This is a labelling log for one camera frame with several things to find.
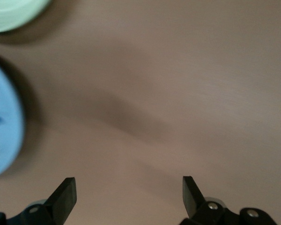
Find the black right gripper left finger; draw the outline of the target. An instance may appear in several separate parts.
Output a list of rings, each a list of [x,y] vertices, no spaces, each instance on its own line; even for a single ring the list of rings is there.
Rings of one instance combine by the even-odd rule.
[[[75,178],[66,178],[43,204],[34,204],[7,220],[8,225],[63,225],[76,204]]]

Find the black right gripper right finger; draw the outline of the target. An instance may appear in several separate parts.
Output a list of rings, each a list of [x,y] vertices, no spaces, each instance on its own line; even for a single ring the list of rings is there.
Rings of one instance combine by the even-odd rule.
[[[193,177],[183,177],[183,203],[188,218],[182,225],[275,225],[276,222],[265,211],[257,208],[242,208],[239,214],[230,211],[217,199],[207,200]]]

